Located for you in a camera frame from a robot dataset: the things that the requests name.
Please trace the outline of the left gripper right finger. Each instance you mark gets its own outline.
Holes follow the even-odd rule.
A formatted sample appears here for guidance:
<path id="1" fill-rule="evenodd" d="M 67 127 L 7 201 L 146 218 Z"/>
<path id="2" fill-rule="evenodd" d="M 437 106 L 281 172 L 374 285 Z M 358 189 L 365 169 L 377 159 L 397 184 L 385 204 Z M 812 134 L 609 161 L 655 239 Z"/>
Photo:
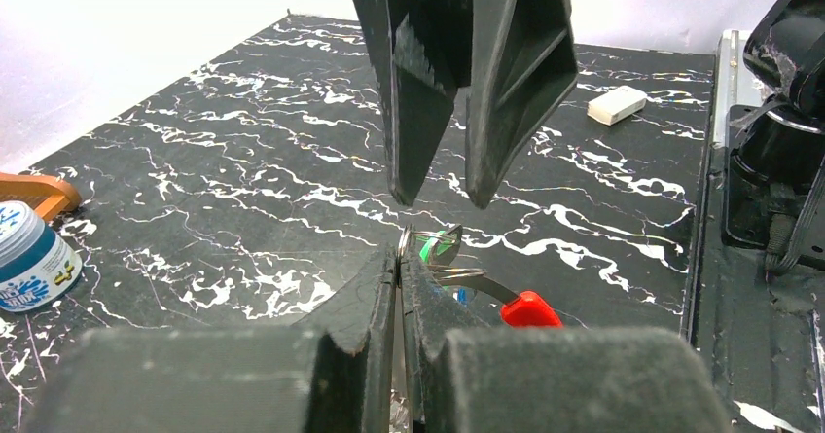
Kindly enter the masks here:
<path id="1" fill-rule="evenodd" d="M 418 432 L 729 432 L 699 355 L 657 327 L 485 324 L 416 257 L 399 263 Z"/>

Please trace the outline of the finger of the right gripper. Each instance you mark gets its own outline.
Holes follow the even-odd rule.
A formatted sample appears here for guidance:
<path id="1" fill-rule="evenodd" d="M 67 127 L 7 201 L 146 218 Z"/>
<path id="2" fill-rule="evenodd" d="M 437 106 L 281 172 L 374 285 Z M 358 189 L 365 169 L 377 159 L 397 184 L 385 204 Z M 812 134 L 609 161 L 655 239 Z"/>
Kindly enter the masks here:
<path id="1" fill-rule="evenodd" d="M 578 75 L 570 0 L 473 0 L 465 189 L 490 204 Z"/>
<path id="2" fill-rule="evenodd" d="M 352 0 L 384 123 L 389 192 L 413 205 L 471 82 L 472 0 Z"/>

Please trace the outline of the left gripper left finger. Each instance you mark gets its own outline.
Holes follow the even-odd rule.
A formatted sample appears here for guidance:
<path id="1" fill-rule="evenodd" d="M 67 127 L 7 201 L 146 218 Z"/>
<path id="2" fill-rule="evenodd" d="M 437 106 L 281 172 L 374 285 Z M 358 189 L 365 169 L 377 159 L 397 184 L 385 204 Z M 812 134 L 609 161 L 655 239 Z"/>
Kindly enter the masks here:
<path id="1" fill-rule="evenodd" d="M 395 252 L 292 324 L 85 332 L 29 432 L 385 432 Z"/>

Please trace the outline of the red handled keyring with keys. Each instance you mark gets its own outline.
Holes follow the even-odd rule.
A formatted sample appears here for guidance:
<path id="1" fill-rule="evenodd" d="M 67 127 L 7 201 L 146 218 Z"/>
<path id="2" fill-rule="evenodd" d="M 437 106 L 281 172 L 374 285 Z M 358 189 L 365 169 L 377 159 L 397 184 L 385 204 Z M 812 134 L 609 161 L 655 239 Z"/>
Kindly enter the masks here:
<path id="1" fill-rule="evenodd" d="M 499 303 L 499 317 L 511 327 L 548 327 L 560 329 L 564 326 L 552 306 L 538 293 L 531 290 L 514 291 L 496 281 L 479 268 L 455 267 L 452 262 L 459 255 L 463 237 L 463 227 L 458 224 L 446 231 L 451 247 L 441 255 L 436 263 L 424 263 L 418 255 L 423 243 L 416 240 L 417 231 L 407 225 L 403 229 L 397 246 L 397 258 L 402 259 L 408 251 L 417 254 L 422 264 L 430 270 L 436 283 L 461 305 L 467 306 L 479 292 Z"/>

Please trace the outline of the green tagged key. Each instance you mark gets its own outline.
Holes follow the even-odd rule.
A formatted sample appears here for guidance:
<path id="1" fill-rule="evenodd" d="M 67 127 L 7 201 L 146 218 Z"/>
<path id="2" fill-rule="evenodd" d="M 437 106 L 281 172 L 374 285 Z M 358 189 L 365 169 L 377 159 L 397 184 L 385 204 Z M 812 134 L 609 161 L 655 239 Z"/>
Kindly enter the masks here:
<path id="1" fill-rule="evenodd" d="M 427 264 L 436 263 L 441 255 L 449 250 L 451 242 L 446 231 L 417 232 L 416 240 L 423 243 L 418 252 L 419 258 Z"/>

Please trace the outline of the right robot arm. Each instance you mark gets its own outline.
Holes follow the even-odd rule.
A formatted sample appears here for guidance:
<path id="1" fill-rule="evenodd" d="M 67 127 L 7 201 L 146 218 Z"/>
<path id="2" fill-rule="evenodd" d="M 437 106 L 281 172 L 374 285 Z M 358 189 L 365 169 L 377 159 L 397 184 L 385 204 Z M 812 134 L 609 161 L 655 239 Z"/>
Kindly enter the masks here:
<path id="1" fill-rule="evenodd" d="M 469 90 L 465 189 L 486 208 L 519 151 L 573 90 L 571 0 L 352 0 L 377 77 L 388 188 L 414 203 Z M 777 0 L 746 68 L 771 95 L 741 118 L 725 233 L 781 275 L 809 251 L 824 200 L 824 0 Z"/>

